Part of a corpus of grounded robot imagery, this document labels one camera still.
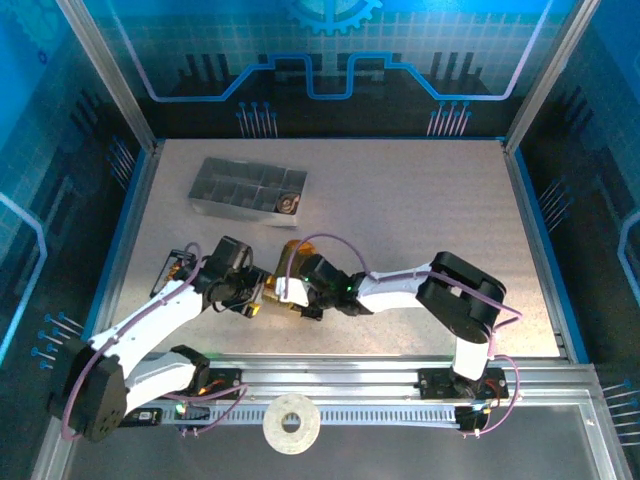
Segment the green striped sock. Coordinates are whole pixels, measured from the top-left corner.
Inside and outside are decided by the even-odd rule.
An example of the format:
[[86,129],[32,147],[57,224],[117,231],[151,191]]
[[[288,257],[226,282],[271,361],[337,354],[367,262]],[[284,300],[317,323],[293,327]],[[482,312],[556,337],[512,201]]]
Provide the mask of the green striped sock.
[[[281,255],[280,255],[276,270],[272,274],[275,277],[275,284],[276,284],[276,279],[278,277],[286,277],[287,279],[289,278],[300,279],[307,282],[310,285],[308,280],[305,280],[304,278],[299,277],[298,270],[301,263],[306,258],[311,258],[313,255],[317,254],[317,249],[313,246],[312,243],[305,242],[297,250],[295,250],[295,247],[299,243],[300,243],[299,240],[290,240],[284,245],[281,251]],[[300,308],[301,308],[300,306],[297,306],[292,303],[282,303],[278,300],[276,294],[274,296],[263,296],[263,298],[265,300],[275,302],[281,306],[286,306],[291,310],[300,312]]]

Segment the white tape roll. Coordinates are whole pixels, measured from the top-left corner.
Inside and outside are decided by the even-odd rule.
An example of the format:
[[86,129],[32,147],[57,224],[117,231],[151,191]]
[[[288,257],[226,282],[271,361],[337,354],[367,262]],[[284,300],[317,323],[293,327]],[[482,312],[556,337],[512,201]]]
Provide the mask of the white tape roll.
[[[288,432],[284,421],[291,415],[297,416],[300,424],[295,431]],[[318,438],[321,414],[308,397],[290,393],[277,397],[269,404],[262,428],[265,440],[276,452],[298,455],[307,451]]]

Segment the aluminium extrusion beam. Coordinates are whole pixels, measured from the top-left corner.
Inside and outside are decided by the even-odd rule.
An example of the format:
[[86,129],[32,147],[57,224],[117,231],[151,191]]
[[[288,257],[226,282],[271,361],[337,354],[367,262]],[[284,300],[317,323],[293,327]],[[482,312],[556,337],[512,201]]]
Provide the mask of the aluminium extrusion beam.
[[[320,404],[417,403],[418,371],[448,368],[451,360],[429,356],[221,355],[214,368],[237,368],[254,403],[301,393]],[[521,405],[572,403],[603,397],[596,370],[563,359],[517,359]]]

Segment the grey compartment organizer box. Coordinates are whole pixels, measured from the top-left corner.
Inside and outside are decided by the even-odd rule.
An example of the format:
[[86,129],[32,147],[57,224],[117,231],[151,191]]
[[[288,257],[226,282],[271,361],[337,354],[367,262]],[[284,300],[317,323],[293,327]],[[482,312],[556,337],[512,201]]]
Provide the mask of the grey compartment organizer box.
[[[294,228],[306,180],[307,173],[303,170],[208,157],[193,181],[188,199],[201,215]],[[287,192],[301,195],[294,215],[276,212],[276,201]]]

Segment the small circuit board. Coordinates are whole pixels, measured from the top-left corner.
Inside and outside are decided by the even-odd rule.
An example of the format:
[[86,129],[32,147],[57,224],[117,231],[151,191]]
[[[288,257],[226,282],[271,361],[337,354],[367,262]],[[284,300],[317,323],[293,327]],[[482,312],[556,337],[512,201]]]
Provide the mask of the small circuit board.
[[207,426],[212,418],[211,410],[206,405],[178,402],[172,410],[173,420],[178,430],[186,435],[197,432]]
[[456,406],[454,416],[458,431],[478,435],[488,427],[491,412],[492,408],[486,405]]

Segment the black device with white label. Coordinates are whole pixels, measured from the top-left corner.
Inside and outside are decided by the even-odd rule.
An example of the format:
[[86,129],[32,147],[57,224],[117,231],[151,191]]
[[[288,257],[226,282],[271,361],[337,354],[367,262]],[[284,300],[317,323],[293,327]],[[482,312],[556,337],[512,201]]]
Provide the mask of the black device with white label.
[[120,422],[120,428],[153,427],[162,423],[162,408],[136,408]]

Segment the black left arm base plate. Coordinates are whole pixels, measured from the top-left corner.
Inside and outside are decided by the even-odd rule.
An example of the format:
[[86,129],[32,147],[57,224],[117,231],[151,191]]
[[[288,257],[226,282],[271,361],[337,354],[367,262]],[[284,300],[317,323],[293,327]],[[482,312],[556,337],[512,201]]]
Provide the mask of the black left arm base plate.
[[242,370],[235,368],[212,368],[204,384],[195,390],[196,396],[213,400],[235,400],[241,392]]

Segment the aluminium side rail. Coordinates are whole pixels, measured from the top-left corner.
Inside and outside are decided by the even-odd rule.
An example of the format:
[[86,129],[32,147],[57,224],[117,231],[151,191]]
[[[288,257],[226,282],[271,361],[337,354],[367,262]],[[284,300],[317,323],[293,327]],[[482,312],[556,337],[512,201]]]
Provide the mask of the aluminium side rail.
[[[163,139],[159,140],[152,152],[142,152],[136,161],[88,319],[84,324],[81,335],[83,340],[107,329],[114,319],[164,143]],[[65,479],[74,445],[61,438],[60,425],[61,422],[56,418],[49,422],[29,480]]]
[[633,480],[623,447],[610,417],[597,372],[589,362],[584,341],[562,279],[541,209],[519,150],[504,154],[507,171],[520,210],[543,298],[563,357],[563,400],[572,399],[581,414],[590,458],[599,480]]

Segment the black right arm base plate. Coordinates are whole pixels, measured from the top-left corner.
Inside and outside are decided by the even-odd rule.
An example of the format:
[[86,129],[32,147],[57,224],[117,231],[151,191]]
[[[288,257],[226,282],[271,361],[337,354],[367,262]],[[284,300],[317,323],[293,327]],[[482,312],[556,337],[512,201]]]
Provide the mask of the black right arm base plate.
[[479,380],[469,380],[451,368],[424,368],[417,371],[422,400],[492,400],[507,399],[509,390],[500,368],[487,368]]

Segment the aluminium frame post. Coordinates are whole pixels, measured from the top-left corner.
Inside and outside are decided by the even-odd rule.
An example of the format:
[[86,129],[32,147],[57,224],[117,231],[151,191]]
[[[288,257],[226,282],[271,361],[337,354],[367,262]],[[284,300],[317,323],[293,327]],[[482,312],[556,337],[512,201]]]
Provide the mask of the aluminium frame post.
[[55,0],[97,74],[146,153],[157,139],[83,0]]
[[541,70],[517,111],[504,142],[504,152],[513,155],[531,127],[550,91],[580,42],[601,0],[576,0],[553,43]]

